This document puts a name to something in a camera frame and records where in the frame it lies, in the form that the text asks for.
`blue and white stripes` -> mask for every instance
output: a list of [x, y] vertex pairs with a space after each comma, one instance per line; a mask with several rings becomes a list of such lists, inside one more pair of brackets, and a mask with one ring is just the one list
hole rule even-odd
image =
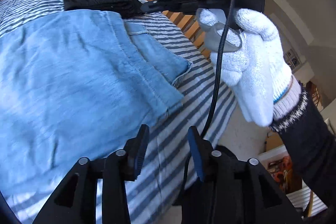
[[[38, 17], [61, 11], [63, 0], [1, 0], [0, 36]], [[178, 88], [184, 95], [183, 108], [162, 124], [151, 128], [150, 143], [141, 175], [135, 182], [126, 183], [132, 223], [154, 223], [169, 208], [179, 192], [184, 160], [189, 152], [186, 134], [191, 125], [196, 125], [199, 131], [203, 129], [210, 108], [215, 76], [209, 62], [163, 14], [153, 13], [127, 21], [144, 25], [167, 49], [194, 63]], [[235, 106], [233, 93], [222, 83], [213, 122], [206, 134], [206, 139], [213, 145], [216, 145], [224, 133]], [[195, 178], [191, 160], [188, 184]], [[57, 183], [50, 185], [49, 191], [45, 193], [23, 193], [7, 197], [9, 205], [23, 224], [32, 223]], [[96, 210], [98, 223], [101, 222], [101, 189], [100, 182]]]

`gloved hand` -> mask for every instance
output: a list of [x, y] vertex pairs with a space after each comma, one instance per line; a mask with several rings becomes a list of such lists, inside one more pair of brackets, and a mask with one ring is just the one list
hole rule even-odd
[[[224, 12], [220, 11], [197, 12], [197, 20], [206, 32], [205, 47], [213, 51], [218, 48], [223, 32], [219, 26], [225, 23]], [[223, 54], [221, 79], [235, 93], [245, 119], [268, 126], [273, 120], [273, 103], [285, 93], [292, 72], [283, 60], [278, 30], [265, 15], [240, 9], [235, 21], [244, 30], [240, 34], [242, 48]], [[229, 32], [226, 41], [238, 46], [240, 38]], [[212, 52], [210, 58], [215, 66], [217, 53]]]

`black cable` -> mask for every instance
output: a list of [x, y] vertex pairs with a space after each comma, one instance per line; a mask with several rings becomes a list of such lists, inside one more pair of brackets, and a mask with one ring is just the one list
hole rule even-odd
[[[218, 98], [218, 92], [219, 92], [219, 84], [221, 83], [221, 70], [222, 70], [224, 45], [225, 45], [227, 32], [228, 32], [229, 27], [230, 27], [232, 12], [233, 12], [234, 6], [235, 6], [235, 0], [230, 0], [230, 7], [229, 7], [226, 23], [225, 23], [223, 34], [220, 38], [220, 42], [219, 42], [219, 46], [218, 46], [216, 74], [215, 74], [215, 85], [214, 85], [214, 88], [213, 88], [213, 94], [212, 94], [212, 100], [211, 100], [211, 106], [210, 106], [210, 109], [209, 109], [208, 118], [207, 118], [207, 121], [205, 122], [204, 129], [201, 133], [202, 138], [204, 138], [205, 134], [207, 133], [207, 131], [210, 127], [213, 115], [215, 113], [215, 108], [216, 108], [216, 103], [217, 103], [217, 98]], [[188, 153], [187, 158], [185, 160], [183, 182], [182, 182], [181, 189], [180, 189], [180, 192], [178, 194], [178, 197], [176, 199], [176, 201], [178, 203], [180, 203], [180, 201], [182, 200], [185, 184], [187, 182], [188, 167], [189, 167], [190, 158], [191, 158], [191, 152]]]

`metal screw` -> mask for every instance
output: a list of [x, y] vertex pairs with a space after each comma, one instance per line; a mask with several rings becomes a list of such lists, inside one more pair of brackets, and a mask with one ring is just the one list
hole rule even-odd
[[88, 158], [83, 157], [83, 158], [80, 158], [80, 159], [78, 160], [78, 163], [79, 163], [80, 165], [84, 165], [84, 164], [87, 164], [88, 161], [89, 161]]
[[124, 149], [119, 149], [115, 154], [119, 157], [124, 156], [126, 154], [126, 151]]
[[257, 165], [259, 163], [259, 160], [255, 159], [255, 158], [251, 158], [249, 159], [249, 163], [252, 165]]
[[222, 155], [222, 153], [218, 150], [213, 150], [211, 152], [211, 155], [213, 155], [214, 157], [220, 157]]

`denim fabric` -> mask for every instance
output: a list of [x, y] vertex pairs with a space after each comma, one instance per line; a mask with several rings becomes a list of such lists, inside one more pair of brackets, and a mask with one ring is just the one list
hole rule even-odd
[[0, 189], [43, 190], [181, 106], [191, 68], [114, 12], [41, 17], [0, 38]]

